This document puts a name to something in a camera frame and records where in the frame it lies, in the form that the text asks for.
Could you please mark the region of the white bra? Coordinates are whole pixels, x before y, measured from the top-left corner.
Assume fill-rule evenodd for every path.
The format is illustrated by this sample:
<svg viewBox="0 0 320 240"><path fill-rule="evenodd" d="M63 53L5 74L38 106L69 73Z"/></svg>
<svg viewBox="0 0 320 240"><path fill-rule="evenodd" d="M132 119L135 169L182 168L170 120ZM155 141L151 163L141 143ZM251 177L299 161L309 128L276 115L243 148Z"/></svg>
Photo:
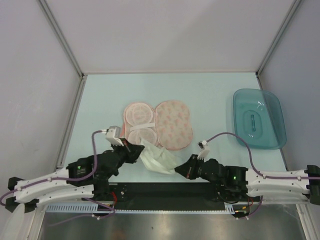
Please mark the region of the white bra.
<svg viewBox="0 0 320 240"><path fill-rule="evenodd" d="M140 144L144 146L144 149L139 158L148 171L173 175L175 168L182 163L180 156L172 154L164 147L158 148L143 138Z"/></svg>

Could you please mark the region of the pink floral mesh laundry bag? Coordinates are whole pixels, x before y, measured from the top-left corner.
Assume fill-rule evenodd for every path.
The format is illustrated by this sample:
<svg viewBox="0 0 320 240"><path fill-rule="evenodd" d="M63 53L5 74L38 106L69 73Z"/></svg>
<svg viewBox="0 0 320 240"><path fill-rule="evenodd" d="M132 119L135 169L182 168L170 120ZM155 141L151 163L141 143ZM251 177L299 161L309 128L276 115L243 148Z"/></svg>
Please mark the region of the pink floral mesh laundry bag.
<svg viewBox="0 0 320 240"><path fill-rule="evenodd" d="M193 139L190 110L179 100L167 100L155 108L145 102L131 103L123 112L121 135L132 144L146 140L170 151L182 150Z"/></svg>

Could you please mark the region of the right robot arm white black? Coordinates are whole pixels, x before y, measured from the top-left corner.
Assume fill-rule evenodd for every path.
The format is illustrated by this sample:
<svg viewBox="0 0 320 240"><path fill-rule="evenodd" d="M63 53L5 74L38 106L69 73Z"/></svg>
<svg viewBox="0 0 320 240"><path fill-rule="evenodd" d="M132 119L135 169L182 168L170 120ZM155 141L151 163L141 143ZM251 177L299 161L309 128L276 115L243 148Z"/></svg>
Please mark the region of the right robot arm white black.
<svg viewBox="0 0 320 240"><path fill-rule="evenodd" d="M227 202L259 197L320 204L320 168L316 165L296 171L260 172L247 167L224 166L213 158L204 161L193 154L174 170L189 180L208 181L215 194Z"/></svg>

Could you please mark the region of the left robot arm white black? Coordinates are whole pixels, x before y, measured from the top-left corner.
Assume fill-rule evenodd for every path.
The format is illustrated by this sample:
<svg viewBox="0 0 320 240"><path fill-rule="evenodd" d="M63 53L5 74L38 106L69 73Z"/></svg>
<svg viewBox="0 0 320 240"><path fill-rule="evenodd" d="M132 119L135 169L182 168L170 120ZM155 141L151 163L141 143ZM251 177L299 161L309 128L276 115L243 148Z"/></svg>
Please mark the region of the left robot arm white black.
<svg viewBox="0 0 320 240"><path fill-rule="evenodd" d="M8 180L10 197L0 202L13 212L24 205L25 212L51 203L75 199L105 200L110 196L109 179L119 174L124 164L134 164L144 150L143 145L132 144L125 138L121 144L112 145L103 153L79 158L51 174L24 180L11 177Z"/></svg>

